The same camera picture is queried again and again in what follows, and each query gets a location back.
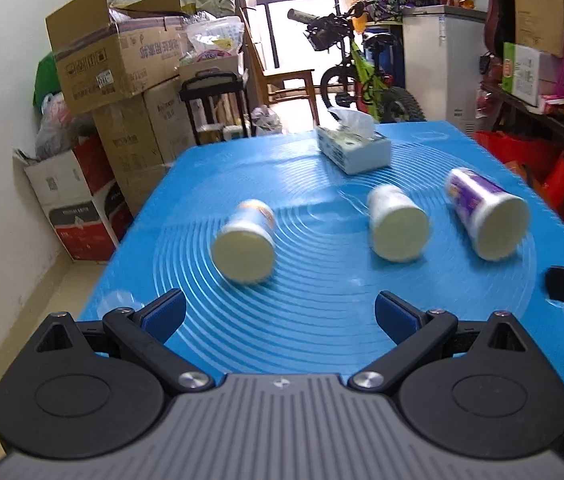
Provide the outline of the blue silicone baking mat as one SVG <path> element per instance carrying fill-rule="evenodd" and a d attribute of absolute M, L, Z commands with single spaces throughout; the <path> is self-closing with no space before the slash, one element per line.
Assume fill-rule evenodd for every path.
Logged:
<path fill-rule="evenodd" d="M 383 290 L 422 310 L 467 321 L 514 313 L 564 381 L 564 304 L 542 289 L 564 266 L 564 224 L 520 177 L 447 122 L 385 125 L 390 166 L 349 177 L 313 133 L 277 134 L 190 148 L 134 220 L 82 315 L 140 308 L 170 289 L 186 318 L 169 347 L 215 378 L 227 373 L 349 376 L 390 350 L 376 325 Z M 467 167 L 523 198 L 527 236 L 512 258 L 481 260 L 444 192 Z M 421 258 L 396 264 L 370 244 L 367 196 L 393 184 L 423 208 L 430 235 Z M 274 212 L 275 267 L 255 286 L 227 281 L 210 247 L 237 205 L 255 198 Z"/>

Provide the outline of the plastic bag by wall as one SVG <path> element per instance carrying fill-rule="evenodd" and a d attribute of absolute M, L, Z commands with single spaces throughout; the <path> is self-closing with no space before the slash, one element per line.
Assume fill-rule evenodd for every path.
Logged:
<path fill-rule="evenodd" d="M 41 111 L 35 140 L 35 153 L 40 160 L 72 150 L 96 130 L 90 113 L 72 114 L 62 92 L 48 94 Z"/>

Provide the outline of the green children's bicycle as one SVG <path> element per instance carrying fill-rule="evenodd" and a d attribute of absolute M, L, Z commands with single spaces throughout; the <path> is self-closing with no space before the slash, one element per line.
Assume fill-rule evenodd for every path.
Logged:
<path fill-rule="evenodd" d="M 356 18 L 365 15 L 365 2 L 355 1 L 343 14 L 316 15 L 291 9 L 287 17 L 306 26 L 305 36 L 316 51 L 337 47 L 341 62 L 329 68 L 320 81 L 320 96 L 327 108 L 355 106 L 381 124 L 423 122 L 426 117 L 414 96 L 395 83 L 381 66 L 381 54 L 400 46 L 392 32 L 366 36 L 355 42 Z"/>

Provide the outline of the wooden chair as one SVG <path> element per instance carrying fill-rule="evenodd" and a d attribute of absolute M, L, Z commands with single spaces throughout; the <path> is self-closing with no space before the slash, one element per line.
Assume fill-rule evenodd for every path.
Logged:
<path fill-rule="evenodd" d="M 245 11 L 237 9 L 244 24 L 244 44 L 253 69 L 257 98 L 262 105 L 270 106 L 294 100 L 306 100 L 310 107 L 314 125 L 320 125 L 317 92 L 313 83 L 313 69 L 310 70 L 266 70 L 255 46 Z"/>

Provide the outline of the white grey patterned paper cup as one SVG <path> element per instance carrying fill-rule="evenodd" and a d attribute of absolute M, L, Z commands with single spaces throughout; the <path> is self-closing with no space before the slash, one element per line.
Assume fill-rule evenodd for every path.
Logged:
<path fill-rule="evenodd" d="M 429 237 L 425 211 L 396 185 L 378 185 L 369 194 L 371 244 L 376 255 L 390 262 L 419 258 Z"/>

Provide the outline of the white chest freezer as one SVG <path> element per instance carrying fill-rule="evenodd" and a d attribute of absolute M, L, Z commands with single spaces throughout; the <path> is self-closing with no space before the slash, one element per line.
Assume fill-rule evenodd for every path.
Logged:
<path fill-rule="evenodd" d="M 428 120 L 445 120 L 468 136 L 477 129 L 485 21 L 486 13 L 456 6 L 402 11 L 405 88 Z"/>

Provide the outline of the open top cardboard box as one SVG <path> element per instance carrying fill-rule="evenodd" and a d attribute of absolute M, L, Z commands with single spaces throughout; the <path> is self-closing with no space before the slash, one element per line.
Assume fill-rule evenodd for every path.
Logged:
<path fill-rule="evenodd" d="M 175 76 L 189 49 L 180 0 L 72 0 L 46 18 L 69 110 L 92 112 Z"/>

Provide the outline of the white tissue box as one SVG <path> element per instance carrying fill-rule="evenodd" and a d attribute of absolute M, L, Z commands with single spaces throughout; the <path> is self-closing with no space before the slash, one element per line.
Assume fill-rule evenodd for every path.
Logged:
<path fill-rule="evenodd" d="M 318 127 L 318 146 L 323 155 L 348 176 L 391 166 L 393 144 L 380 134 L 372 115 L 351 108 L 332 106 L 336 129 Z"/>

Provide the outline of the white red black box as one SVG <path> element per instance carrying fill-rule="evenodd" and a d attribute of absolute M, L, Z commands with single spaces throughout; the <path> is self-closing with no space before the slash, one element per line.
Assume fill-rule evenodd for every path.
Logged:
<path fill-rule="evenodd" d="M 44 160 L 16 150 L 61 244 L 75 261 L 112 258 L 133 217 L 98 136 Z"/>

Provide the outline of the black trolley cart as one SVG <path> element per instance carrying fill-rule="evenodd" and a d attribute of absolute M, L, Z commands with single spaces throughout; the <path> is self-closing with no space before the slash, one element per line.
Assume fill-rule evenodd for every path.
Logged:
<path fill-rule="evenodd" d="M 201 102 L 205 118 L 204 127 L 219 126 L 216 105 L 222 103 L 224 96 L 233 96 L 236 102 L 239 122 L 242 125 L 242 137 L 246 139 L 256 135 L 244 77 L 232 72 L 209 73 L 183 80 L 180 88 L 180 100 L 185 105 L 197 146 L 202 146 L 205 142 L 201 134 L 203 128 L 197 126 L 192 103 Z"/>

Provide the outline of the purple white paper cup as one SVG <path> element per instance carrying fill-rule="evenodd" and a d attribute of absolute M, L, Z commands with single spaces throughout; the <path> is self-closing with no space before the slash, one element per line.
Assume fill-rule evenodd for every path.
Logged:
<path fill-rule="evenodd" d="M 453 168 L 444 188 L 479 258 L 501 261 L 513 255 L 530 223 L 525 200 L 465 167 Z"/>

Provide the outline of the green white carton box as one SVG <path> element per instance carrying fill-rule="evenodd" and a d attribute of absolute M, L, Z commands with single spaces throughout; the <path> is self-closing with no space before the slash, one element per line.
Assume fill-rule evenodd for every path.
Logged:
<path fill-rule="evenodd" d="M 553 94 L 562 60 L 555 55 L 506 42 L 501 88 L 528 105 L 538 107 Z"/>

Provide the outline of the tall brown cardboard box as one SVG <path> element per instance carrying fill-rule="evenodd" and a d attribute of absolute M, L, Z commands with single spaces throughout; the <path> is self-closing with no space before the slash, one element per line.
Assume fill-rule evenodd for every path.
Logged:
<path fill-rule="evenodd" d="M 138 214 L 170 165 L 195 145 L 181 84 L 173 78 L 93 112 L 96 129 L 131 214 Z"/>

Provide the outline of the blue orange paper cup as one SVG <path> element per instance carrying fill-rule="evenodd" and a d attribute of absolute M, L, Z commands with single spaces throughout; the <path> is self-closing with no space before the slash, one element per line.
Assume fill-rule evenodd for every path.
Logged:
<path fill-rule="evenodd" d="M 261 200 L 244 200 L 211 245 L 218 271 L 239 284 L 257 284 L 273 272 L 275 218 Z"/>

